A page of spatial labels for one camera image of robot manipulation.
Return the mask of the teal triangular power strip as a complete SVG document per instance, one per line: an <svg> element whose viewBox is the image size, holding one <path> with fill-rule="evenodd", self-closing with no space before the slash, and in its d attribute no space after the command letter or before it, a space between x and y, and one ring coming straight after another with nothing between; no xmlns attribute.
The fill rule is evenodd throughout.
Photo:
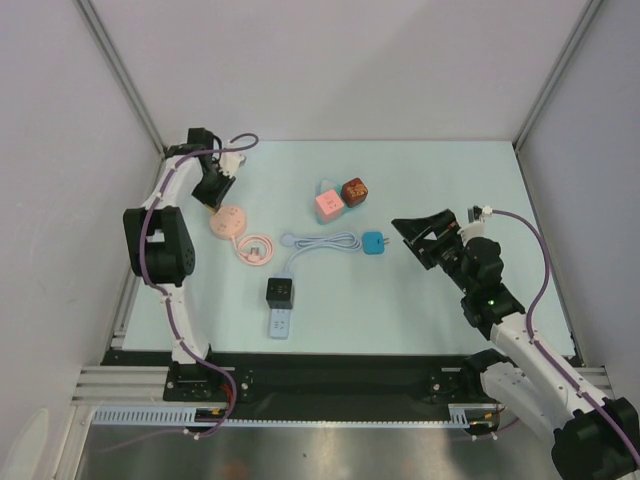
<svg viewBox="0 0 640 480"><path fill-rule="evenodd" d="M360 177L344 183L322 179L316 188L314 212L320 224L331 223L348 212L361 207L369 196L369 189Z"/></svg>

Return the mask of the pink cube socket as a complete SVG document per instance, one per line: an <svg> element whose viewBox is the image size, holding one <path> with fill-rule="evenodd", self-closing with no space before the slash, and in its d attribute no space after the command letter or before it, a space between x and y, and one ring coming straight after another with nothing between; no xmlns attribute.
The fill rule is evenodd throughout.
<svg viewBox="0 0 640 480"><path fill-rule="evenodd" d="M331 189L315 197L314 209L319 221L326 224L336 220L344 213L345 204L340 195Z"/></svg>

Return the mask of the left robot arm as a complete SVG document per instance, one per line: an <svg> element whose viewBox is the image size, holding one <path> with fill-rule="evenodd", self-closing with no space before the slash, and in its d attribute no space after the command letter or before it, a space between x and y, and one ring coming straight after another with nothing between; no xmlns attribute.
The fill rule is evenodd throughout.
<svg viewBox="0 0 640 480"><path fill-rule="evenodd" d="M165 151L166 164L150 197L123 214L131 269L157 292L169 323L172 354L164 393L169 401L235 393L230 374L213 365L210 342L186 284L195 270L196 252L181 210L189 199L212 212L220 208L235 181L220 165L226 152L211 131L189 129L184 144Z"/></svg>

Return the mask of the pink round power strip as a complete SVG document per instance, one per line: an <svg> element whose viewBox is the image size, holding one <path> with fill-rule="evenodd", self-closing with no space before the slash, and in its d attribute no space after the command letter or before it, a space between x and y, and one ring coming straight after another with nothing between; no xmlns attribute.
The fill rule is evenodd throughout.
<svg viewBox="0 0 640 480"><path fill-rule="evenodd" d="M247 216L240 207L225 205L211 216L209 226L216 238L234 241L245 233Z"/></svg>

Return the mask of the dark red cube socket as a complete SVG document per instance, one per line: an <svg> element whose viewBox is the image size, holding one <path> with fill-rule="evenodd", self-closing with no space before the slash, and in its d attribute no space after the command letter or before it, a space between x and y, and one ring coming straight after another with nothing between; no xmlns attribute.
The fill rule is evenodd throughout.
<svg viewBox="0 0 640 480"><path fill-rule="evenodd" d="M364 182L359 177L355 177L341 186L340 196L348 208L354 208L367 199L368 193Z"/></svg>

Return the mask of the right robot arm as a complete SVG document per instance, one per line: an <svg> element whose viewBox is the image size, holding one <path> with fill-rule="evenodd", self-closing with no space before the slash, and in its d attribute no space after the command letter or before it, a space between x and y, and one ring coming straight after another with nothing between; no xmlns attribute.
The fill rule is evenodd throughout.
<svg viewBox="0 0 640 480"><path fill-rule="evenodd" d="M534 310L504 285L501 247L484 235L495 212L474 206L466 226L450 210L391 222L425 269L440 267L462 291L465 318L493 345L468 358L463 393L510 410L550 446L564 479L619 479L638 471L637 410L625 398L608 398L555 352L535 328Z"/></svg>

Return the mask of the black cube socket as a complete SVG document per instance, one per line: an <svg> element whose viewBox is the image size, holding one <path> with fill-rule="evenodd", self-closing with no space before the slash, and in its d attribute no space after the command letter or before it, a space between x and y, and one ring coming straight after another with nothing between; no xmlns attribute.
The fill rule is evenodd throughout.
<svg viewBox="0 0 640 480"><path fill-rule="evenodd" d="M266 302L272 310L292 310L294 284L290 277L270 277L266 287Z"/></svg>

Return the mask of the light blue power strip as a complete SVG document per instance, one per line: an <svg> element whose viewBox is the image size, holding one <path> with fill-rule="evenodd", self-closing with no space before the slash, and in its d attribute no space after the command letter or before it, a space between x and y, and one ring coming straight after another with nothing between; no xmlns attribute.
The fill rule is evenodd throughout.
<svg viewBox="0 0 640 480"><path fill-rule="evenodd" d="M272 277L290 277L290 273L282 272ZM268 321L268 336L274 340L286 340L289 337L292 310L272 310L270 309Z"/></svg>

